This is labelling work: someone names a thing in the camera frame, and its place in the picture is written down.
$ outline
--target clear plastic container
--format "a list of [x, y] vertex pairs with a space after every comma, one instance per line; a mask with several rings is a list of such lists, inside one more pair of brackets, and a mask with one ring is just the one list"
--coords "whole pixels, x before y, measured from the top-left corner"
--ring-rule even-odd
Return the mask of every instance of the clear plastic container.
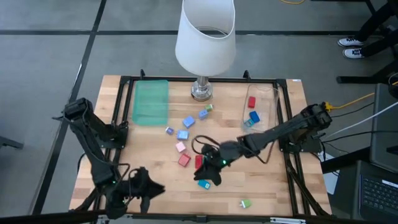
[[168, 81], [137, 81], [135, 83], [132, 121], [143, 126], [163, 126], [167, 125], [168, 118]]
[[[250, 96], [256, 98], [254, 108], [248, 107]], [[277, 89], [261, 84], [249, 85], [242, 117], [242, 127], [244, 132], [261, 133], [273, 128], [277, 121], [276, 109], [278, 100], [279, 92]], [[249, 113], [252, 111], [255, 111], [258, 114], [260, 121], [258, 123], [254, 123], [251, 127], [248, 127], [244, 122], [250, 119]]]

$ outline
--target block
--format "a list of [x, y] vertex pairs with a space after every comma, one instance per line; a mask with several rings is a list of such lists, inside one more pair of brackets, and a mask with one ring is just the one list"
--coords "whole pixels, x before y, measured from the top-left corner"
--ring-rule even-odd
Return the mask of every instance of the block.
[[189, 138], [189, 131], [178, 130], [177, 131], [177, 139], [178, 140], [187, 140]]
[[208, 190], [210, 188], [210, 183], [205, 180], [199, 180], [198, 185], [203, 187], [204, 189]]
[[256, 97], [250, 96], [248, 101], [248, 107], [254, 108], [255, 105], [256, 105]]
[[249, 113], [249, 116], [250, 116], [251, 120], [252, 120], [254, 123], [257, 123], [257, 122], [260, 121], [259, 115], [258, 115], [257, 112], [255, 112], [255, 111], [250, 112], [250, 113]]
[[202, 164], [203, 164], [203, 155], [196, 155], [195, 156], [195, 169], [199, 169]]
[[243, 208], [249, 208], [251, 206], [251, 201], [249, 199], [244, 199], [241, 201], [239, 206], [241, 206]]
[[207, 110], [199, 111], [199, 119], [201, 119], [201, 120], [207, 118], [208, 115], [209, 115], [209, 113], [207, 112]]
[[182, 152], [186, 149], [185, 145], [183, 142], [179, 142], [175, 145], [175, 147], [177, 148], [178, 152]]
[[244, 122], [244, 125], [247, 127], [251, 127], [254, 125], [254, 121], [252, 119], [248, 119], [247, 121]]
[[172, 135], [174, 133], [174, 129], [172, 129], [170, 127], [167, 127], [166, 128], [166, 133], [169, 134], [169, 135]]
[[206, 105], [205, 109], [207, 110], [207, 112], [210, 112], [213, 110], [213, 105]]
[[195, 119], [192, 118], [192, 116], [188, 116], [185, 118], [182, 123], [185, 125], [185, 127], [189, 128], [193, 124], [195, 124]]
[[191, 157], [186, 155], [186, 154], [182, 154], [180, 159], [178, 160], [178, 164], [180, 164], [183, 167], [186, 167], [187, 164], [189, 163], [189, 160], [191, 160]]

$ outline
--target white sneaker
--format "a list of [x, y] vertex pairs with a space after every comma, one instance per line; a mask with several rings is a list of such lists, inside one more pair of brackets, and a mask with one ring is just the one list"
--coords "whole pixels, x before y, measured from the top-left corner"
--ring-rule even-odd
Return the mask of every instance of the white sneaker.
[[338, 40], [337, 44], [342, 47], [352, 47], [352, 46], [362, 46], [365, 44], [365, 42], [356, 40], [354, 37], [347, 37]]
[[365, 56], [361, 53], [362, 49], [345, 49], [343, 50], [343, 55], [346, 58], [351, 59], [358, 59], [358, 58], [365, 58]]

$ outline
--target red block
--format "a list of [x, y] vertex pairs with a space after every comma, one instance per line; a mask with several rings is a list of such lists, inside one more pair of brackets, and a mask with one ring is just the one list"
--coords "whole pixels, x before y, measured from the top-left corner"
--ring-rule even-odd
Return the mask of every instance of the red block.
[[249, 97], [249, 102], [248, 102], [248, 107], [249, 108], [254, 108], [254, 105], [256, 105], [256, 97], [250, 96]]
[[203, 162], [203, 155], [195, 156], [195, 169], [199, 169]]
[[181, 157], [180, 157], [180, 159], [178, 160], [178, 163], [179, 163], [181, 166], [186, 167], [187, 164], [188, 164], [188, 162], [189, 162], [189, 160], [191, 160], [191, 157], [190, 157], [190, 156], [188, 156], [188, 155], [186, 155], [186, 154], [182, 154]]

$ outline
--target white lampshade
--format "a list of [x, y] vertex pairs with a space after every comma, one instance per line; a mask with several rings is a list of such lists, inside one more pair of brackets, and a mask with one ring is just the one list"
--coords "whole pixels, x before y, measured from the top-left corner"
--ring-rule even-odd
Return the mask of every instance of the white lampshade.
[[[200, 28], [227, 35], [211, 37], [200, 32]], [[183, 0], [175, 46], [180, 65], [195, 75], [209, 77], [227, 71], [235, 54], [233, 0]]]

